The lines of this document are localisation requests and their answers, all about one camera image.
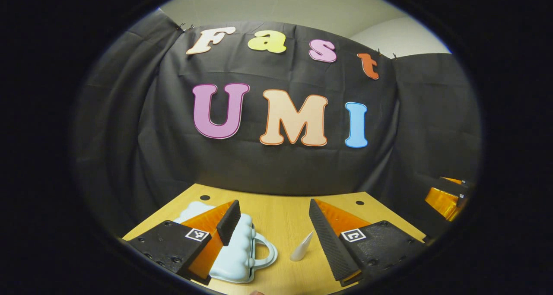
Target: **ceiling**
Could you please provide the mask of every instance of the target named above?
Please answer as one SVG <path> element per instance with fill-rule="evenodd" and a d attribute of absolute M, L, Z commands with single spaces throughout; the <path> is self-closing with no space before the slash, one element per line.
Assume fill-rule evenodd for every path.
<path fill-rule="evenodd" d="M 183 28 L 232 21 L 275 21 L 350 38 L 408 15 L 383 0 L 171 0 L 162 10 Z"/>

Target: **small white object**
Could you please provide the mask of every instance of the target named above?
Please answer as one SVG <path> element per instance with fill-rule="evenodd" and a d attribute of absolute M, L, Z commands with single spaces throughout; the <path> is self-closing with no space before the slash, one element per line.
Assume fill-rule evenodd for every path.
<path fill-rule="evenodd" d="M 308 251 L 308 246 L 311 243 L 311 237 L 313 236 L 313 232 L 308 234 L 308 236 L 305 237 L 305 239 L 302 241 L 302 243 L 299 244 L 299 246 L 294 250 L 292 255 L 290 256 L 291 261 L 300 261 L 302 258 L 304 258 L 305 253 Z"/>
<path fill-rule="evenodd" d="M 199 201 L 191 202 L 174 222 L 180 224 L 213 208 Z M 269 256 L 262 260 L 255 259 L 256 243 L 264 244 L 269 249 Z M 209 274 L 213 279 L 249 283 L 253 280 L 255 270 L 271 265 L 277 256 L 277 248 L 255 231 L 251 216 L 241 214 L 229 245 L 221 248 Z"/>

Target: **black fabric backdrop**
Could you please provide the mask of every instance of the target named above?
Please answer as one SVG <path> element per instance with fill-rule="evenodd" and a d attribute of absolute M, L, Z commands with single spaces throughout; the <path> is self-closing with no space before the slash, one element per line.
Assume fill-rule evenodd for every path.
<path fill-rule="evenodd" d="M 234 26 L 207 53 L 187 56 L 210 28 Z M 249 49 L 256 31 L 286 35 L 282 54 Z M 331 41 L 338 59 L 308 56 L 312 39 Z M 378 63 L 378 80 L 357 53 Z M 241 126 L 231 138 L 199 134 L 192 118 L 199 84 L 215 84 L 211 119 L 225 122 L 226 84 L 241 82 Z M 328 99 L 328 144 L 288 138 L 265 146 L 266 89 L 285 90 L 296 108 L 310 94 Z M 363 149 L 344 144 L 346 102 L 365 104 Z M 474 181 L 480 155 L 476 98 L 449 54 L 389 59 L 344 37 L 298 25 L 234 22 L 184 33 L 158 10 L 124 33 L 92 68 L 76 106 L 73 151 L 85 199 L 99 220 L 123 236 L 193 183 L 254 193 L 324 195 L 366 191 L 430 236 L 448 225 L 424 201 L 440 176 Z"/>

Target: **white wall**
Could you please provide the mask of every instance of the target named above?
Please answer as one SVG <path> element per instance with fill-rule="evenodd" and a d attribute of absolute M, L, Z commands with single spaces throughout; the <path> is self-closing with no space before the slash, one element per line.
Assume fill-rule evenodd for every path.
<path fill-rule="evenodd" d="M 392 19 L 371 26 L 350 39 L 367 47 L 380 49 L 382 55 L 394 58 L 422 53 L 450 53 L 428 29 L 410 17 Z"/>

